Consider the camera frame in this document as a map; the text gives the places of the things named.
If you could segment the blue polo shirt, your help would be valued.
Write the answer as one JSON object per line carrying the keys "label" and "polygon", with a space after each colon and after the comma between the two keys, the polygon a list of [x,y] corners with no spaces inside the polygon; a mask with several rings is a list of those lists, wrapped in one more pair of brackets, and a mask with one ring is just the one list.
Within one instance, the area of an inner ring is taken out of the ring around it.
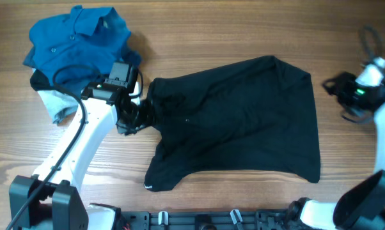
{"label": "blue polo shirt", "polygon": [[33,47],[23,65],[48,79],[68,65],[84,65],[109,73],[122,56],[131,32],[113,7],[75,6],[68,14],[39,20],[29,31]]}

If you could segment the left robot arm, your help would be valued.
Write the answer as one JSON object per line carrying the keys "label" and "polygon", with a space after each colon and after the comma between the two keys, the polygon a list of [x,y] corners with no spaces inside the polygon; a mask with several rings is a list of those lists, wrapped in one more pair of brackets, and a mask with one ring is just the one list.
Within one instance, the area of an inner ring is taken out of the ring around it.
{"label": "left robot arm", "polygon": [[128,229],[119,207],[85,206],[80,189],[86,171],[107,133],[124,135],[152,124],[143,92],[143,74],[115,62],[103,82],[90,82],[80,96],[66,133],[30,177],[16,176],[9,189],[12,219],[8,229]]}

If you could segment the grey folded shirt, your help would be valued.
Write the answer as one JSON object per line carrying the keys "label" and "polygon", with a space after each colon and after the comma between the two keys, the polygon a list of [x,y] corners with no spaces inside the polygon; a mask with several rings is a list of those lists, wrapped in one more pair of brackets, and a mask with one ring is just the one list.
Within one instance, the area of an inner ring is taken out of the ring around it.
{"label": "grey folded shirt", "polygon": [[68,95],[56,90],[37,91],[54,124],[61,123],[68,115],[77,111],[78,103]]}

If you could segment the navy folded shirt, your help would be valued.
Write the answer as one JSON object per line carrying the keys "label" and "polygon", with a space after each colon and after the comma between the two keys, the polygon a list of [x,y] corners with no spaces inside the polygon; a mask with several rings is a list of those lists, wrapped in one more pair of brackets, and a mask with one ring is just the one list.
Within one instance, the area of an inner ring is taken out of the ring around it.
{"label": "navy folded shirt", "polygon": [[[126,63],[130,63],[134,66],[139,66],[142,59],[141,56],[134,51],[123,51],[122,52],[122,60]],[[55,86],[53,84],[52,77],[46,77],[44,73],[39,70],[34,70],[33,74],[30,78],[31,87],[35,91],[41,90],[56,90],[60,92],[71,92],[76,96],[80,96],[81,91],[91,82],[102,82],[108,77],[107,74],[95,73],[93,70],[85,71],[85,75],[89,74],[89,76],[85,76],[82,79],[70,79],[66,83],[60,83],[59,86]]]}

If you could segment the black polo shirt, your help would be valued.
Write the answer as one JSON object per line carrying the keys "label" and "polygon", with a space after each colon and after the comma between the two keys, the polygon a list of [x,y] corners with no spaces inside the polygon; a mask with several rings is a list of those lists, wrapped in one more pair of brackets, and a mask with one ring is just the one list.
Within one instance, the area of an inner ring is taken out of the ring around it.
{"label": "black polo shirt", "polygon": [[172,79],[147,98],[161,133],[144,186],[168,191],[200,171],[260,170],[320,179],[311,75],[262,56]]}

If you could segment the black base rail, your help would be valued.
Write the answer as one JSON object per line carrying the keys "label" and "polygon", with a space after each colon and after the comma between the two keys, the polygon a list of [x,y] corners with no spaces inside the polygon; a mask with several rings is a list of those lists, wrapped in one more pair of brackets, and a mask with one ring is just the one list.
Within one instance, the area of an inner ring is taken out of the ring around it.
{"label": "black base rail", "polygon": [[89,229],[309,229],[286,210],[176,212],[121,211],[106,204],[90,204]]}

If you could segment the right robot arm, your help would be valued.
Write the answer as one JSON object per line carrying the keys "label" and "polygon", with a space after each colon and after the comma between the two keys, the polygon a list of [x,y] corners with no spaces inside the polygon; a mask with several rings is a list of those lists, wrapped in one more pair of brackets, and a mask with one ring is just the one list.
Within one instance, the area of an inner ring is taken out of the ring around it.
{"label": "right robot arm", "polygon": [[369,113],[377,132],[373,174],[337,203],[301,198],[290,204],[285,226],[301,229],[385,229],[385,59],[375,57],[359,76],[342,73],[323,82],[344,111],[363,121]]}

